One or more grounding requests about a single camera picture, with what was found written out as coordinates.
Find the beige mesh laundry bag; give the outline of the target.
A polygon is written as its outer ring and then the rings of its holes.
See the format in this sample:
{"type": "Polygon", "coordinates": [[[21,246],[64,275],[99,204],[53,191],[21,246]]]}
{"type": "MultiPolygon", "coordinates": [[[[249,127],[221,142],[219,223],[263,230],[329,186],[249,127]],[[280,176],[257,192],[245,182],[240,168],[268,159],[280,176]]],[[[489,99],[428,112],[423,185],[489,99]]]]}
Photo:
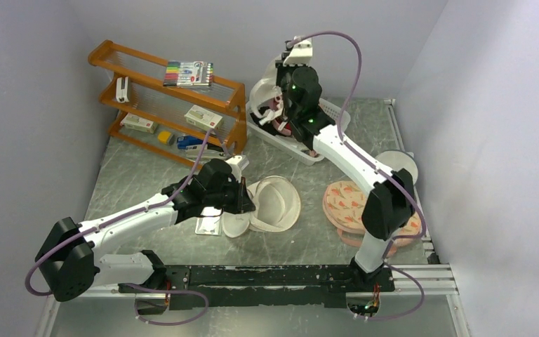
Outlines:
{"type": "Polygon", "coordinates": [[[298,220],[302,203],[293,184],[281,176],[267,176],[247,187],[255,210],[245,214],[224,213],[220,225],[229,238],[236,238],[246,231],[284,232],[298,220]]]}

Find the floral heart-shaped laundry bag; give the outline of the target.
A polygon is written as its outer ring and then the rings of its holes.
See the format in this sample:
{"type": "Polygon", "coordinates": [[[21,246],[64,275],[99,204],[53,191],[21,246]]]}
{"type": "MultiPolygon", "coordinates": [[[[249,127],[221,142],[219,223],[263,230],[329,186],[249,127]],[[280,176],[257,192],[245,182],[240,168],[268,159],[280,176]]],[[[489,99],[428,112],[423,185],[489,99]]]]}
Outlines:
{"type": "MultiPolygon", "coordinates": [[[[341,180],[331,183],[324,193],[322,207],[326,218],[335,226],[343,243],[359,248],[364,237],[365,227],[361,215],[366,204],[366,196],[351,180],[341,180]]],[[[412,238],[396,239],[387,257],[393,256],[398,248],[408,246],[421,233],[422,221],[415,212],[410,219],[395,234],[412,236],[412,238]]]]}

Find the white staples box right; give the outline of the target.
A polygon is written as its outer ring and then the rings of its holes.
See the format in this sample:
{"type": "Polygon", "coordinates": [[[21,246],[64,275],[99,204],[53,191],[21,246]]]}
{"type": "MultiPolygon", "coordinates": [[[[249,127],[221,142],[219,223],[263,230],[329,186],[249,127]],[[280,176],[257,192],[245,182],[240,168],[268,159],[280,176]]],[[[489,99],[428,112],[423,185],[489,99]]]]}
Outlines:
{"type": "Polygon", "coordinates": [[[223,117],[211,110],[193,105],[184,115],[186,122],[202,131],[218,130],[224,122],[223,117]]]}

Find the coloured marker pen set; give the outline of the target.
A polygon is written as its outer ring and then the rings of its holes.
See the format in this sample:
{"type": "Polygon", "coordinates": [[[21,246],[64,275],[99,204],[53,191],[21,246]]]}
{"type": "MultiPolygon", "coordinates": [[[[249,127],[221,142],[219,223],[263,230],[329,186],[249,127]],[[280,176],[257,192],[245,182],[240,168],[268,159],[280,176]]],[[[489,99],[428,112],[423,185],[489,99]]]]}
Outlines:
{"type": "Polygon", "coordinates": [[[166,87],[208,87],[213,83],[212,62],[170,60],[162,81],[166,87]]]}

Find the white bra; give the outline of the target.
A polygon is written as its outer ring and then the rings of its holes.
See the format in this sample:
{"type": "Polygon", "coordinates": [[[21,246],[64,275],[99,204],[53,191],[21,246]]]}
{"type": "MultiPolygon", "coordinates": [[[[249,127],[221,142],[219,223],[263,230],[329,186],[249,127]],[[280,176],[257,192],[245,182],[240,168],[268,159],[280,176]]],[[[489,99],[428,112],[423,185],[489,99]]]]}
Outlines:
{"type": "Polygon", "coordinates": [[[277,85],[276,61],[281,61],[281,58],[278,56],[269,62],[263,76],[249,93],[250,108],[261,126],[281,117],[284,112],[282,91],[277,85]],[[267,102],[274,103],[275,107],[271,107],[268,112],[261,112],[260,106],[267,102]]]}

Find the white plastic laundry basket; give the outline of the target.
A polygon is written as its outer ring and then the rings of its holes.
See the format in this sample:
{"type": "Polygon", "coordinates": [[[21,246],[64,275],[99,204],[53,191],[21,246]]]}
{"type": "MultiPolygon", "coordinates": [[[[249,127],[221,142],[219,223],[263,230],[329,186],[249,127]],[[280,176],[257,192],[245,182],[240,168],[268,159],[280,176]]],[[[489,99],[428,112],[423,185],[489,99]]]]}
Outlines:
{"type": "MultiPolygon", "coordinates": [[[[324,98],[320,98],[319,100],[319,106],[320,108],[331,118],[334,119],[334,121],[338,118],[341,107],[327,101],[324,98]]],[[[308,154],[308,149],[301,143],[298,143],[295,138],[288,138],[284,136],[273,136],[270,133],[264,131],[261,127],[259,127],[253,120],[253,117],[255,116],[253,113],[253,110],[251,108],[251,104],[249,102],[246,103],[246,113],[247,113],[247,127],[248,127],[248,134],[253,134],[254,136],[259,137],[261,140],[264,140],[265,142],[269,143],[270,145],[275,146],[276,148],[280,149],[281,151],[284,151],[285,153],[289,154],[292,158],[297,159],[301,163],[307,166],[312,166],[313,164],[320,162],[324,159],[323,156],[318,154],[315,157],[312,157],[308,154]]],[[[345,132],[349,123],[351,121],[351,117],[348,111],[343,112],[342,120],[341,120],[341,127],[342,130],[345,132]]]]}

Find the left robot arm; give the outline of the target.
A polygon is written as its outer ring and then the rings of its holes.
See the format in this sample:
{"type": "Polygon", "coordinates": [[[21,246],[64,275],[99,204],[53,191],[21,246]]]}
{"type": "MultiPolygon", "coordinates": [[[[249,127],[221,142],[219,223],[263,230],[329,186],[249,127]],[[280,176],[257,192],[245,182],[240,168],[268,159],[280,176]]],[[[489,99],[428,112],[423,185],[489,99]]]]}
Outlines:
{"type": "Polygon", "coordinates": [[[59,302],[77,298],[93,286],[137,284],[147,291],[170,289],[161,259],[151,250],[129,255],[113,251],[148,232],[200,218],[206,207],[224,213],[255,210],[242,171],[248,159],[212,159],[188,178],[165,187],[148,200],[110,216],[75,223],[59,220],[36,255],[38,270],[59,302]]]}

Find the small white box on shelf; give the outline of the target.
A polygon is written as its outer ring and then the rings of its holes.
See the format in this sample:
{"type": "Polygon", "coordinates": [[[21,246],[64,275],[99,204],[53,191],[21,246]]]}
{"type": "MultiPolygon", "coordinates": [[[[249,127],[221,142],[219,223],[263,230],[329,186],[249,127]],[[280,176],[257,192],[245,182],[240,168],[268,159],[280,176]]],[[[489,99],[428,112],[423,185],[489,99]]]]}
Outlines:
{"type": "Polygon", "coordinates": [[[130,101],[130,81],[129,77],[119,77],[116,81],[115,98],[118,103],[130,101]]]}

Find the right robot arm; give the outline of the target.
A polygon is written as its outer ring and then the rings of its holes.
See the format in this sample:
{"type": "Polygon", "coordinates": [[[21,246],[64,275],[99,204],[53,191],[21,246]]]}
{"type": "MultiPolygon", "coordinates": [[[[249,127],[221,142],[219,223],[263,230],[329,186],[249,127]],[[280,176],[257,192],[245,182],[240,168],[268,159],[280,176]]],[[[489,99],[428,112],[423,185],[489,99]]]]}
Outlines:
{"type": "Polygon", "coordinates": [[[381,164],[347,138],[336,121],[319,106],[322,87],[314,68],[275,62],[276,85],[284,102],[283,116],[294,138],[334,163],[366,195],[361,213],[365,228],[351,261],[351,283],[369,290],[393,244],[394,234],[415,213],[413,177],[381,164]]]}

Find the yellow eraser block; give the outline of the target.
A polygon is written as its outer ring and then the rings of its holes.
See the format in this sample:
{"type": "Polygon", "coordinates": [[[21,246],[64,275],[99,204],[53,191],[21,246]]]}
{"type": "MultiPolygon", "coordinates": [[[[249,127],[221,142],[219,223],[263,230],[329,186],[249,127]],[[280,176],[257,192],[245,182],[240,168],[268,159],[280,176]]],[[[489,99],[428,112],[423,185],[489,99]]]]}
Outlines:
{"type": "Polygon", "coordinates": [[[170,131],[161,131],[157,139],[162,144],[170,145],[173,142],[173,134],[170,131]]]}

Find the grey round laundry bags stack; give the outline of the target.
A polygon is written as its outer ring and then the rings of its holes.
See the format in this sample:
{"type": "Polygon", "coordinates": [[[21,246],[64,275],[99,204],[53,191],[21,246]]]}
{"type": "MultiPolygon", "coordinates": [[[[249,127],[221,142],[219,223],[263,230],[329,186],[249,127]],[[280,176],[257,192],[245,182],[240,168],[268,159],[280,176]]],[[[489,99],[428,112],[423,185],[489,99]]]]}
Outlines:
{"type": "Polygon", "coordinates": [[[406,169],[412,176],[413,185],[417,183],[419,171],[412,152],[385,150],[378,154],[376,159],[389,166],[393,171],[406,169]]]}

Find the orange three-tier shelf rack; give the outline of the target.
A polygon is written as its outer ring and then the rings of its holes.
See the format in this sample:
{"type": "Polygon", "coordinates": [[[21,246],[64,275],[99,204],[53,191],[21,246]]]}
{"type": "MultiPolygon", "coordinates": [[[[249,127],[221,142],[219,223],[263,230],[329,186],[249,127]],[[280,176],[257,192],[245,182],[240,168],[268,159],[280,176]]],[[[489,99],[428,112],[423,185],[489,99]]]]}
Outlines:
{"type": "Polygon", "coordinates": [[[176,136],[194,136],[202,139],[204,131],[186,122],[185,113],[198,105],[220,114],[223,125],[211,136],[209,142],[225,145],[232,153],[241,154],[247,143],[247,114],[245,86],[242,83],[214,77],[211,87],[173,88],[163,86],[162,81],[168,61],[142,51],[103,41],[88,56],[88,63],[112,73],[112,80],[100,94],[99,101],[118,110],[118,116],[109,127],[112,137],[149,150],[155,154],[192,165],[175,146],[162,145],[147,136],[122,129],[121,120],[134,114],[158,124],[159,130],[168,129],[176,136]],[[118,103],[115,98],[116,81],[129,77],[130,101],[118,103]]]}

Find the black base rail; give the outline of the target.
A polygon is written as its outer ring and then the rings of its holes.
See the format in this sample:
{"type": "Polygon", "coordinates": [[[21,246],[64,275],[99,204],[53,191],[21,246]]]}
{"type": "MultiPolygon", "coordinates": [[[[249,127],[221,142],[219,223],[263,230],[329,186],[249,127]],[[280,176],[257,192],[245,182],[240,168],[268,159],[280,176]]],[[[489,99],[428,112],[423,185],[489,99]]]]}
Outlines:
{"type": "Polygon", "coordinates": [[[169,297],[171,310],[259,305],[322,305],[346,308],[350,293],[393,292],[392,271],[379,267],[364,274],[344,265],[162,265],[152,251],[154,274],[139,289],[155,294],[179,290],[169,297]]]}

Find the clear packaged tool sleeve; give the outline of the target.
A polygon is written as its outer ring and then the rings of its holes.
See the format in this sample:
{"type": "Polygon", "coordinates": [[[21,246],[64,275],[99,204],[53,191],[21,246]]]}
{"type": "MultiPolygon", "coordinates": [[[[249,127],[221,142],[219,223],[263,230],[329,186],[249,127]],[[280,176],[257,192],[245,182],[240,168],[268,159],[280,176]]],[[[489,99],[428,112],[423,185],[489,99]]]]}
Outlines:
{"type": "Polygon", "coordinates": [[[220,236],[222,234],[221,217],[223,210],[214,207],[206,207],[197,218],[195,234],[220,236]]]}

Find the pile of bras in basket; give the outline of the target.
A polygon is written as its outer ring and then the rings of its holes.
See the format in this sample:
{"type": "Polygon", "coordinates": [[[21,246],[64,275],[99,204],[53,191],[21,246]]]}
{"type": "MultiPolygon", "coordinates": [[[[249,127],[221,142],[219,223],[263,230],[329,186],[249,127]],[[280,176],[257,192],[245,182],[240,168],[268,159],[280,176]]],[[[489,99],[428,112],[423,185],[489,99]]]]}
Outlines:
{"type": "Polygon", "coordinates": [[[255,136],[292,155],[295,154],[306,159],[318,159],[320,157],[316,151],[310,150],[292,136],[290,126],[285,124],[281,117],[261,126],[259,119],[254,115],[249,104],[247,104],[246,108],[248,127],[255,136]]]}

